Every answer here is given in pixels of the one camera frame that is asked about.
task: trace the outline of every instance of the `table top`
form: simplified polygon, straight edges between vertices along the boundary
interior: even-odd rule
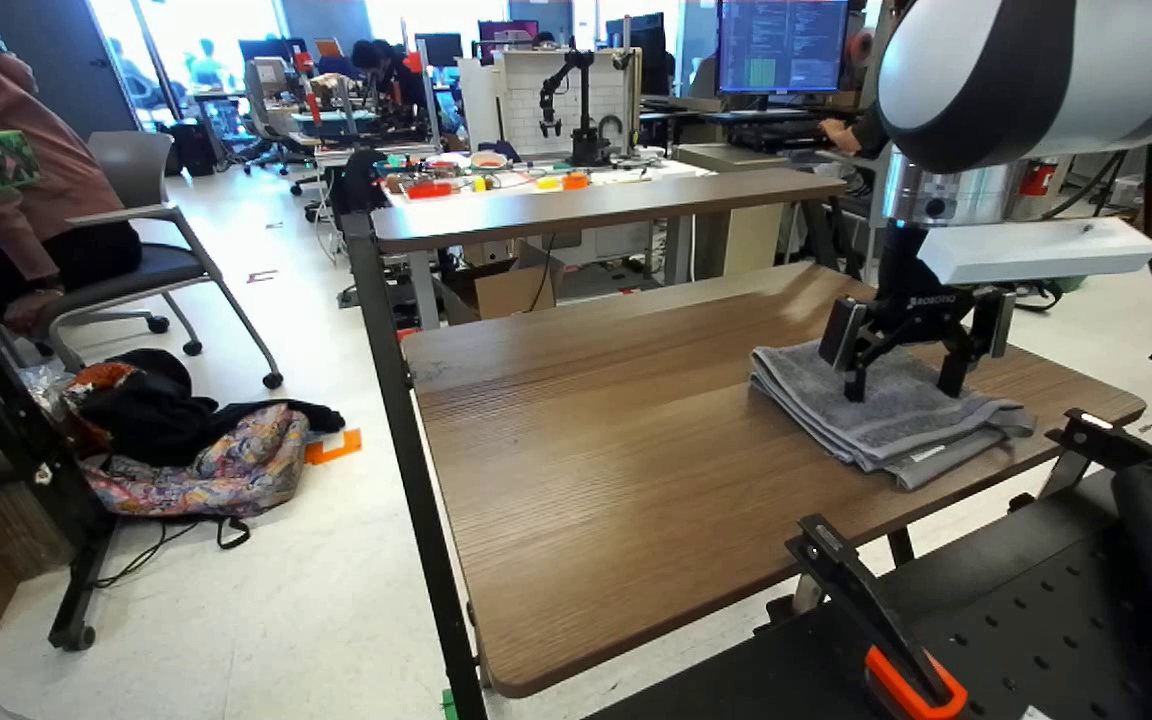
[[[631,225],[658,217],[730,212],[744,205],[821,201],[841,195],[841,179],[755,169],[730,176],[648,176],[621,185],[592,185],[585,193],[540,195],[454,195],[374,212],[379,251],[421,251],[471,240],[518,240],[540,231],[573,231],[595,225]]]
[[[406,346],[467,584],[503,698],[540,691],[794,574],[786,539],[826,511],[875,539],[1053,457],[1045,438],[917,491],[838,464],[748,387],[748,348],[821,342],[826,267],[768,267]],[[1023,401],[1039,428],[1143,405],[1029,353],[967,387]]]

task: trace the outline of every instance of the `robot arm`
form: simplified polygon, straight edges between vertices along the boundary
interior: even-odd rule
[[[882,116],[927,171],[1152,145],[1152,0],[917,0]]]

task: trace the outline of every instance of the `computer screen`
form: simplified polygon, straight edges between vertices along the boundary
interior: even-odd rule
[[[481,59],[492,65],[502,50],[532,50],[540,40],[535,22],[481,22]]]
[[[418,45],[425,45],[425,59],[435,68],[450,68],[455,56],[463,56],[459,32],[418,32]]]
[[[849,0],[721,0],[721,97],[831,97]]]
[[[277,40],[240,40],[243,65],[252,65],[258,56],[282,56],[282,59],[296,59],[296,53],[303,53],[307,45],[302,37],[277,37]]]
[[[623,25],[629,25],[629,50],[643,53],[643,92],[670,97],[673,56],[666,50],[666,12],[607,22],[607,50],[623,50]]]

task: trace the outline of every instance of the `folded cloth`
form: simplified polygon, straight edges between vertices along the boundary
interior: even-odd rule
[[[753,386],[831,457],[863,472],[890,472],[900,489],[920,489],[1032,434],[1016,401],[943,396],[935,371],[906,348],[869,370],[863,405],[844,396],[844,375],[821,360],[816,346],[753,348]]]

